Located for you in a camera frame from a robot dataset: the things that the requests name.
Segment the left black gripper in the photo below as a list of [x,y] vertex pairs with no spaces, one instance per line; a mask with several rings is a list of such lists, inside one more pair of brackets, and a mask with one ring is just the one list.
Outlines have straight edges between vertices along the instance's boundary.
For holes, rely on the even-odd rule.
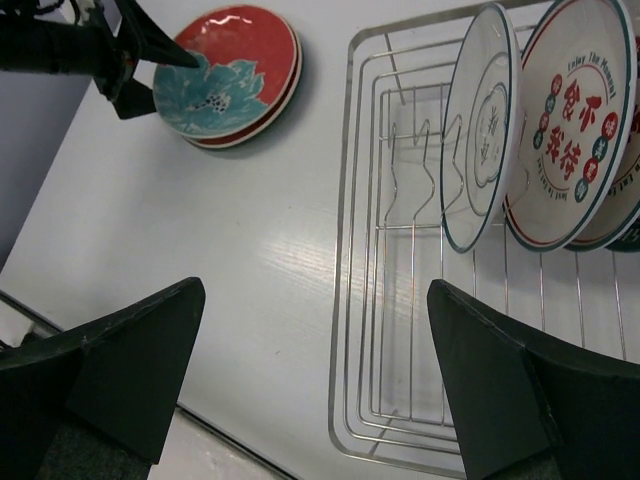
[[121,14],[118,31],[106,18],[102,1],[64,1],[71,22],[54,42],[52,69],[60,74],[93,77],[98,90],[120,119],[156,112],[153,91],[134,78],[140,60],[159,65],[196,68],[196,58],[180,47],[135,0],[116,0]]

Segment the white plate dark green band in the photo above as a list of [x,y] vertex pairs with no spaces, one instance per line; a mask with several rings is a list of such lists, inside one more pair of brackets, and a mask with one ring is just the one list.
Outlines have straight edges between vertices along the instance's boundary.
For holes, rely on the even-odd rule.
[[640,217],[607,250],[617,253],[638,253],[640,251]]

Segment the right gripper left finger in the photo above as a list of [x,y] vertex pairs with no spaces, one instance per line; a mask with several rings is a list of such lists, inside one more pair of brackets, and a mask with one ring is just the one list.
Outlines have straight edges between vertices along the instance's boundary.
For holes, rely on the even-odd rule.
[[1,353],[4,479],[145,479],[158,464],[206,292],[181,280]]

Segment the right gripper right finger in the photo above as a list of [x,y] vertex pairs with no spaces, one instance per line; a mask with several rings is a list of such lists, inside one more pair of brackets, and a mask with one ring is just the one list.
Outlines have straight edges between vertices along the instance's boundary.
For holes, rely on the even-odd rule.
[[639,367],[570,344],[436,279],[430,327],[470,479],[639,476]]

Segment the white plate green rim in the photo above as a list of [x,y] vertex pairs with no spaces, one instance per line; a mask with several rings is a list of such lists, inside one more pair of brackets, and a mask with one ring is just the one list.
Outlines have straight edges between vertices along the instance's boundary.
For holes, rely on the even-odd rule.
[[499,216],[524,124],[519,44],[506,9],[481,8],[461,44],[440,154],[441,224],[457,253],[472,251]]

